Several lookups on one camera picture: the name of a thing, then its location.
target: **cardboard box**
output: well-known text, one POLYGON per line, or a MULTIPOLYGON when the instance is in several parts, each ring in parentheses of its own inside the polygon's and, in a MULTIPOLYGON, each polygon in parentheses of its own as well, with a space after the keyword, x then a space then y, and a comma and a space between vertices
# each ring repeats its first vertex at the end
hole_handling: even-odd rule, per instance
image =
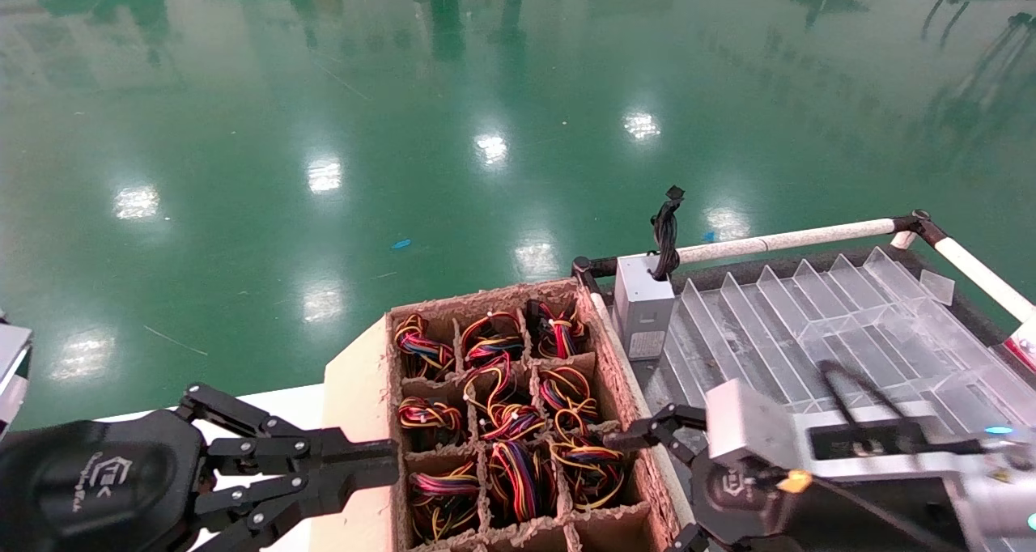
MULTIPOLYGON (((524 349, 514 371, 522 383, 528 383, 533 406, 546 415, 539 387, 540 372, 570 365, 587 376, 599 401, 604 422, 595 427, 609 432, 648 414, 622 348, 613 346, 614 331, 605 326, 592 297, 577 287, 576 280, 556 280, 540 284, 514 284, 511 287, 461 297, 443 298, 390 310, 386 316, 344 350, 326 370, 324 409, 325 426, 340 426, 351 440, 371 440, 385 436, 400 442, 400 481, 392 489, 359 492, 341 516, 317 519, 313 525, 315 552, 377 550, 385 552, 661 552, 678 533, 678 514, 669 490, 674 475, 664 454, 644 451, 629 457, 626 485, 616 498, 617 505, 579 512, 572 503, 568 485, 558 475, 558 503, 550 517, 518 525, 500 526, 493 518, 485 478, 490 444, 478 439, 474 408, 464 405, 461 397, 466 379, 460 336, 467 324, 487 312, 510 312, 518 316, 524 349), (588 330, 583 353, 567 360, 538 357, 522 312, 529 298, 562 309, 573 299, 579 319, 588 330), (429 337, 439 342, 452 340, 458 364, 443 382, 406 379, 399 349, 393 341, 396 324, 411 313, 429 320, 429 337), (396 420, 396 408, 404 397, 419 396, 447 400, 467 411, 469 438, 459 446, 444 446, 415 453, 410 438, 396 420), (410 522, 407 478, 413 472, 451 470, 465 461, 478 464, 483 480, 479 500, 479 527, 442 542, 415 542, 410 522)), ((546 433, 527 442, 541 448, 549 440, 546 433)))

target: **sticker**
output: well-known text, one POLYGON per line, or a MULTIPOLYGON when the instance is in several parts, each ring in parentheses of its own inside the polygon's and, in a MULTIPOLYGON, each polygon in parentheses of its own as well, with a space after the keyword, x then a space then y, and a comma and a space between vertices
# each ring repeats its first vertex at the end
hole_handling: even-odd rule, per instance
POLYGON ((665 331, 637 331, 630 337, 629 357, 655 357, 662 353, 665 331))

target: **white table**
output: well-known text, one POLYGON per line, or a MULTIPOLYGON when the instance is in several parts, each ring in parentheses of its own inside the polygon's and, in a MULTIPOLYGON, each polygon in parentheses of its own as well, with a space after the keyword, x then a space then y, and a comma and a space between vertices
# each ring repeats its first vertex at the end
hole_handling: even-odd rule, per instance
MULTIPOLYGON (((295 427, 299 427, 299 429, 319 429, 321 427, 321 413, 324 398, 322 383, 315 383, 312 386, 299 386, 296 388, 285 388, 284 390, 274 390, 272 393, 249 395, 247 397, 239 398, 251 405, 265 409, 265 411, 270 414, 280 416, 280 418, 291 423, 295 427)), ((130 420, 140 418, 144 414, 147 414, 147 412, 108 416, 108 418, 102 418, 100 420, 103 423, 130 420)), ((201 431, 201 434, 203 434, 206 441, 235 436, 233 433, 224 431, 208 423, 196 423, 195 427, 201 431)), ((247 485, 263 478, 266 478, 266 476, 219 476, 217 489, 226 489, 229 487, 247 485)), ((209 540, 210 538, 212 538, 211 533, 206 530, 202 530, 201 534, 198 536, 198 542, 195 547, 197 548, 198 545, 209 540)), ((275 552, 303 552, 308 550, 309 547, 310 520, 304 520, 295 526, 295 529, 292 529, 284 538, 279 540, 277 544, 270 546, 266 550, 272 550, 275 552)))

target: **transparent plastic organizer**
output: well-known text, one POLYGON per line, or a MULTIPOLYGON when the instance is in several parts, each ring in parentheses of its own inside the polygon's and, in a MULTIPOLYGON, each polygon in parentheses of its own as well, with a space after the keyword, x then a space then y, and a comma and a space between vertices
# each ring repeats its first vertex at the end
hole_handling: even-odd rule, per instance
MULTIPOLYGON (((707 390, 741 378, 807 413, 835 408, 815 367, 833 359, 863 372, 895 402, 928 401, 953 433, 1036 427, 1036 390, 942 304, 952 281, 923 278, 925 286, 874 249, 862 267, 839 256, 826 272, 802 261, 787 279, 769 265, 751 284, 728 272, 711 291, 688 280, 663 370, 692 406, 703 407, 707 390)), ((847 401, 851 408, 873 404, 861 393, 847 401)), ((990 541, 988 548, 1036 551, 1036 541, 990 541)))

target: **colorful wire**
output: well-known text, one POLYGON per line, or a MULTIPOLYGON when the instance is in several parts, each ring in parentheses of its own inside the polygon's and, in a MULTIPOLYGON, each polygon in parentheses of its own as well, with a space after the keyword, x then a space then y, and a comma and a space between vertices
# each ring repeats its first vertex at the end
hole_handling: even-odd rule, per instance
MULTIPOLYGON (((543 370, 540 371, 540 397, 551 412, 570 411, 582 425, 600 422, 597 400, 591 397, 589 382, 580 371, 571 367, 543 370)), ((557 416, 554 420, 555 429, 562 431, 557 427, 557 416)), ((573 428, 569 416, 563 416, 563 420, 570 423, 565 429, 573 428)))
POLYGON ((470 372, 464 385, 464 400, 478 409, 481 415, 479 425, 483 430, 480 437, 486 441, 527 439, 546 427, 536 407, 514 402, 521 397, 507 356, 497 356, 492 362, 470 372), (495 375, 496 380, 489 389, 486 403, 482 404, 474 383, 485 374, 495 375))
POLYGON ((426 544, 478 527, 479 477, 474 462, 445 475, 410 474, 413 531, 426 544))
POLYGON ((557 489, 545 463, 521 442, 493 442, 489 496, 503 509, 507 519, 521 523, 552 513, 557 489))
POLYGON ((403 399, 397 409, 399 424, 403 429, 414 431, 423 439, 426 447, 442 444, 459 444, 464 438, 464 417, 460 409, 439 402, 429 402, 423 398, 403 399))
POLYGON ((396 327, 396 346, 406 357, 407 376, 443 380, 455 364, 452 346, 427 336, 428 320, 412 313, 396 327))
POLYGON ((576 319, 578 310, 574 306, 555 316, 546 303, 540 301, 538 315, 537 351, 541 356, 566 359, 579 353, 578 343, 586 338, 586 328, 576 319))
POLYGON ((469 324, 461 336, 464 368, 480 368, 496 357, 515 359, 524 346, 517 317, 507 312, 489 313, 469 324))
MULTIPOLYGON (((555 419, 564 415, 565 411, 558 411, 555 419)), ((579 433, 585 433, 585 428, 580 427, 579 433)), ((606 507, 626 482, 623 454, 605 448, 599 439, 584 434, 559 431, 559 437, 550 442, 550 457, 562 466, 572 490, 572 503, 580 512, 606 507)))

